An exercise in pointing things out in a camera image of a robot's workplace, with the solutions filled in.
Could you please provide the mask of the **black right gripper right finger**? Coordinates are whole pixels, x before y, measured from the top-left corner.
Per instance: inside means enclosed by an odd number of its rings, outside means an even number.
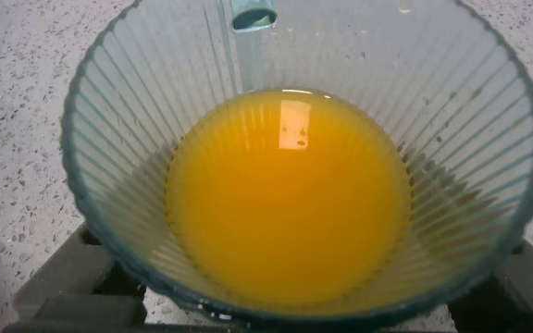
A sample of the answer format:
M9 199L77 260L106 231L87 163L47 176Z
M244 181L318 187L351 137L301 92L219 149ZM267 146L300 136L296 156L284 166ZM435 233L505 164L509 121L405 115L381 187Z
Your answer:
M448 308L459 332L533 333L533 245L523 242Z

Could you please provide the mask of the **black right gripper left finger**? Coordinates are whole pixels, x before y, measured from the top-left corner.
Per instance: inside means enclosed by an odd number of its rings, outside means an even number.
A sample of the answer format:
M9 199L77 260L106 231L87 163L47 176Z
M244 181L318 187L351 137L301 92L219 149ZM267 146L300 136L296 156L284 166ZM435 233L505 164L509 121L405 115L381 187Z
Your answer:
M146 287L80 226L19 289L5 332L109 332L140 326Z

